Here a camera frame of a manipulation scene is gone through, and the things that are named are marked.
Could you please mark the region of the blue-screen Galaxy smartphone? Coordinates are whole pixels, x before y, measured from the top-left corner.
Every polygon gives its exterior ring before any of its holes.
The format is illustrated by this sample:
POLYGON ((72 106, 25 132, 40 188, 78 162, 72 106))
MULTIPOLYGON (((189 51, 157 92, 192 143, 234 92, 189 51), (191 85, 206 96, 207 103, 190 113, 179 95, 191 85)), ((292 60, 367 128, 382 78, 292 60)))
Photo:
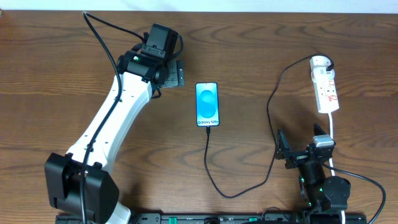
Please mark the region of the blue-screen Galaxy smartphone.
POLYGON ((195 85, 196 117, 198 127, 219 126, 220 109, 217 82, 195 85))

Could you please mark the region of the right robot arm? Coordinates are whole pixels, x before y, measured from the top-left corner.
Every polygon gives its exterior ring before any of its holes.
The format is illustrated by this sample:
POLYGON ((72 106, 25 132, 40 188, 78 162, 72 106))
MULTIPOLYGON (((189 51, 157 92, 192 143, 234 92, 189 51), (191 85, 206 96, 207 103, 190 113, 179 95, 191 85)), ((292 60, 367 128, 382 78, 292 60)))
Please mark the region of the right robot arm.
POLYGON ((286 169, 299 171, 300 191, 309 204, 309 209, 298 215, 302 223, 346 223, 351 184, 342 177, 325 175, 324 162, 332 158, 336 143, 318 124, 313 130, 314 137, 305 150, 293 151, 279 129, 276 158, 285 161, 286 169))

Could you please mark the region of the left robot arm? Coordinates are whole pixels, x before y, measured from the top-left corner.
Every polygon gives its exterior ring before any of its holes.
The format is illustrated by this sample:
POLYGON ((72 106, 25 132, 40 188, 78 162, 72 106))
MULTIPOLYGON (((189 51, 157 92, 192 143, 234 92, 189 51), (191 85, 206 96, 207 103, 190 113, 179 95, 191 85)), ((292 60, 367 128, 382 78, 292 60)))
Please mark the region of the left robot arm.
POLYGON ((83 223, 128 223, 132 212, 119 202, 111 177, 117 153, 140 110, 161 88, 184 84, 175 51, 182 36, 153 24, 141 44, 114 62, 113 85, 96 116, 64 155, 52 153, 44 170, 50 205, 83 223))

